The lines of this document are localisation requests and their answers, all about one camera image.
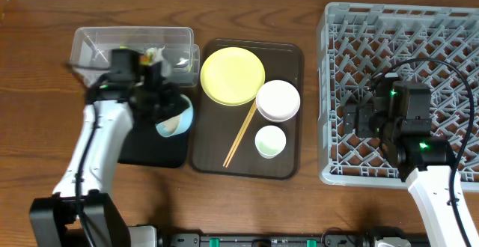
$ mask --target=green tape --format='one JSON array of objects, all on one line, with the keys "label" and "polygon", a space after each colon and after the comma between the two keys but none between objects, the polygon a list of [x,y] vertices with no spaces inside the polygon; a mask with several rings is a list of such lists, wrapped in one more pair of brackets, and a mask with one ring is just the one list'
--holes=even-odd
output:
[{"label": "green tape", "polygon": [[219,239],[210,239],[210,247],[219,247]]},{"label": "green tape", "polygon": [[316,245],[317,245],[316,240],[307,240],[306,241],[306,247],[316,247]]}]

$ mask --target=brown tray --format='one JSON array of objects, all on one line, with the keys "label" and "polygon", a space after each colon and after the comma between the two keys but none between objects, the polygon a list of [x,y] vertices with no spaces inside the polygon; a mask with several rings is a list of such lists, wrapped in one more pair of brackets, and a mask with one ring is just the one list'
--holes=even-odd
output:
[{"label": "brown tray", "polygon": [[[300,48],[292,44],[216,39],[208,43],[203,59],[231,46],[247,49],[261,60],[266,71],[266,82],[275,79],[287,81],[298,89],[302,97],[304,56]],[[195,170],[276,180],[286,180],[296,173],[301,145],[301,108],[293,118],[283,123],[269,122],[256,111],[230,165],[224,168],[223,162],[253,101],[241,106],[223,106],[202,91],[198,103],[190,159]],[[261,157],[254,146],[256,132],[267,125],[278,126],[287,138],[285,149],[273,159]]]}]

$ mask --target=blue cup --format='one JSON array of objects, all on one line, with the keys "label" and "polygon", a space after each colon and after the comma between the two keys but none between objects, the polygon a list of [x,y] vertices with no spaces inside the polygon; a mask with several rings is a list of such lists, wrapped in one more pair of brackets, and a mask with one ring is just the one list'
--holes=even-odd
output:
[{"label": "blue cup", "polygon": [[189,104],[188,108],[185,111],[181,112],[180,115],[175,116],[171,119],[168,119],[164,122],[158,123],[156,125],[156,131],[163,138],[168,138],[173,135],[179,135],[186,132],[193,122],[193,104],[191,100],[184,94],[181,94],[181,97],[186,100]]}]

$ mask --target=chopstick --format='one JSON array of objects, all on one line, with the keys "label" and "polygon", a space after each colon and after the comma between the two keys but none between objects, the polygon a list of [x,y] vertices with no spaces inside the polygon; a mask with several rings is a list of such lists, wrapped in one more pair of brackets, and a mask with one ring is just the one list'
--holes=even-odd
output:
[{"label": "chopstick", "polygon": [[249,109],[248,114],[246,115],[245,121],[242,123],[241,128],[239,129],[237,137],[234,139],[233,145],[231,145],[230,152],[226,156],[223,166],[227,168],[230,165],[231,160],[233,159],[234,153],[237,151],[238,145],[241,142],[242,137],[245,135],[246,129],[248,129],[249,122],[253,118],[254,113],[256,112],[256,100],[254,100],[251,108]]}]

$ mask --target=rectangular tray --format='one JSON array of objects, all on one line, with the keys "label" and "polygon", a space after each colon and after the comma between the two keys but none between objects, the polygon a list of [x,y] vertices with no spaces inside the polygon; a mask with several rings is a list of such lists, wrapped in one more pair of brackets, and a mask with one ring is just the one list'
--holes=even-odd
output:
[{"label": "rectangular tray", "polygon": [[[203,59],[219,49],[240,47],[253,52],[263,63],[266,82],[285,80],[294,85],[302,97],[304,57],[297,46],[244,40],[216,39],[204,50]],[[256,111],[228,168],[223,162],[248,114],[253,101],[241,106],[223,106],[201,93],[195,119],[191,166],[200,172],[242,177],[286,180],[299,165],[301,108],[283,123],[271,123]],[[263,126],[276,125],[286,134],[285,149],[273,159],[260,156],[254,146],[256,132]]]},{"label": "rectangular tray", "polygon": [[[406,188],[381,156],[377,139],[343,133],[343,106],[365,103],[365,83],[376,69],[409,58],[439,58],[457,66],[479,100],[479,10],[392,4],[330,3],[317,26],[320,178],[327,184]],[[459,150],[469,119],[467,93],[454,72],[432,63],[398,70],[404,80],[431,87],[433,135]],[[459,167],[462,188],[479,191],[479,114]]]}]

